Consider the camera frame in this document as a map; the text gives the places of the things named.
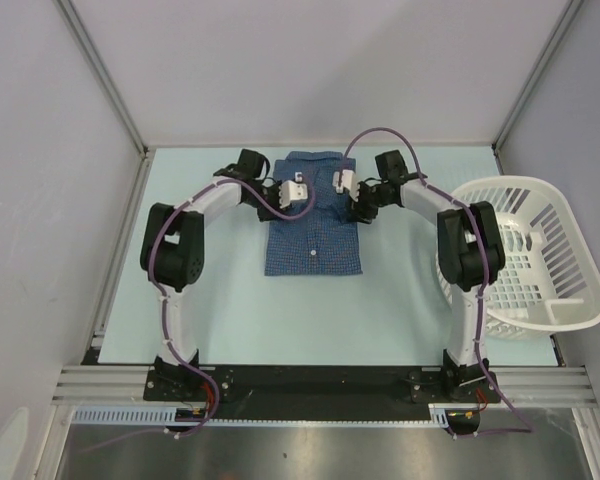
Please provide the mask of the blue checkered long sleeve shirt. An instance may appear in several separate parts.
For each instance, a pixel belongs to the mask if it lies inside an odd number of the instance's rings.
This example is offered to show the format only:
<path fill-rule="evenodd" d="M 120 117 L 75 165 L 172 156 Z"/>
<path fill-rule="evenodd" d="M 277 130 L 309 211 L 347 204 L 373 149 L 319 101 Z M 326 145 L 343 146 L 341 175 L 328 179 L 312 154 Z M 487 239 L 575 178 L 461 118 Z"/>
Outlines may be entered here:
<path fill-rule="evenodd" d="M 356 161 L 334 151 L 292 151 L 274 163 L 273 178 L 306 176 L 315 192 L 312 210 L 295 221 L 275 219 L 269 224 L 264 274 L 274 276 L 353 276 L 362 273 L 357 224 L 348 218 L 349 197 L 338 194 L 333 175 L 353 170 Z"/>

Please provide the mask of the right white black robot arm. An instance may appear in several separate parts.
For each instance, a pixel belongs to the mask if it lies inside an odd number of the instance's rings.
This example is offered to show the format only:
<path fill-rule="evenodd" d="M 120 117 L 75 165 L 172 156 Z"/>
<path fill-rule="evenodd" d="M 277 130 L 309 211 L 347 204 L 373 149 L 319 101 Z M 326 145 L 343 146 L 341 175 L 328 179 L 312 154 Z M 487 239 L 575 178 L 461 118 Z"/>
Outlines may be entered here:
<path fill-rule="evenodd" d="M 451 287 L 454 322 L 434 383 L 450 400 L 479 401 L 493 382 L 484 353 L 485 297 L 506 262 L 494 207 L 487 201 L 466 204 L 409 172 L 397 150 L 378 155 L 376 167 L 380 182 L 373 186 L 341 169 L 333 176 L 335 191 L 347 196 L 353 221 L 369 224 L 379 209 L 397 205 L 435 226 L 438 269 Z"/>

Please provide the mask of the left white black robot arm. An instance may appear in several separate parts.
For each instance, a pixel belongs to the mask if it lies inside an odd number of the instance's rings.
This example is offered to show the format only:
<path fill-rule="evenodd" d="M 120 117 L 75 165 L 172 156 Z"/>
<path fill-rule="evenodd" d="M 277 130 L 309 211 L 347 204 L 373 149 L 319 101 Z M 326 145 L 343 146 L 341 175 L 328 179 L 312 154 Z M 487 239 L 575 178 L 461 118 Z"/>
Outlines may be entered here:
<path fill-rule="evenodd" d="M 238 160 L 216 171 L 211 181 L 179 205 L 156 203 L 149 210 L 140 266 L 158 290 L 163 346 L 154 366 L 166 372 L 166 387 L 177 398 L 194 397 L 201 387 L 198 342 L 183 320 L 184 294 L 199 280 L 205 264 L 205 229 L 241 204 L 261 222 L 276 220 L 279 181 L 269 180 L 271 163 L 243 149 Z"/>

